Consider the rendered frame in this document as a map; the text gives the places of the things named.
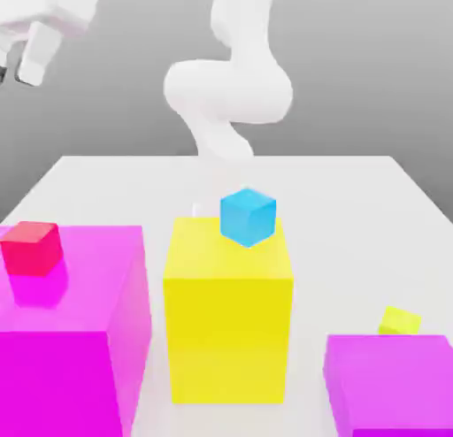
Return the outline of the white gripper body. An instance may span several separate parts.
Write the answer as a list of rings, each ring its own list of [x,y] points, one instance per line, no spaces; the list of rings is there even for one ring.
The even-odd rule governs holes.
[[[0,0],[0,54],[24,42],[27,54],[54,54],[68,35],[87,30],[98,0]]]

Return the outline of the small red cube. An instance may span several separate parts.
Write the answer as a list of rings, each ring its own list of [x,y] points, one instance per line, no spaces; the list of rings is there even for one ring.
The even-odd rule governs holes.
[[[56,223],[20,221],[0,237],[0,247],[10,275],[43,277],[63,257]]]

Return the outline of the small blue cube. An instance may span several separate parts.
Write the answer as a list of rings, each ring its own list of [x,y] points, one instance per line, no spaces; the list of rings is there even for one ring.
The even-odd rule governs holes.
[[[251,248],[271,237],[276,227],[276,200],[243,188],[220,200],[219,228],[226,238]]]

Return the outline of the small yellow-green cube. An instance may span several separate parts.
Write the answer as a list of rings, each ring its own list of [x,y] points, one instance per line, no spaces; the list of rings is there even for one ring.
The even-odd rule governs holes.
[[[419,314],[387,306],[378,327],[379,334],[417,334],[421,324]]]

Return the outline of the large magenta box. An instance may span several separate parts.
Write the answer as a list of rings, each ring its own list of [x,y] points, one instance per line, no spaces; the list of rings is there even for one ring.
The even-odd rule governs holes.
[[[150,348],[139,226],[61,226],[45,277],[0,253],[0,437],[131,437]]]

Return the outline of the large yellow box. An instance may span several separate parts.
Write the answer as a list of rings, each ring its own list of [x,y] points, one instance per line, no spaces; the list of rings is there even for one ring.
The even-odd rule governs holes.
[[[163,292],[178,404],[283,403],[294,275],[282,224],[245,248],[218,218],[177,218]]]

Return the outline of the large violet box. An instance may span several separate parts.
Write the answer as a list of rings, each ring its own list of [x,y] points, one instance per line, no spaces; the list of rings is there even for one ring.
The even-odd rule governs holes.
[[[338,437],[453,437],[443,335],[330,334],[323,375]]]

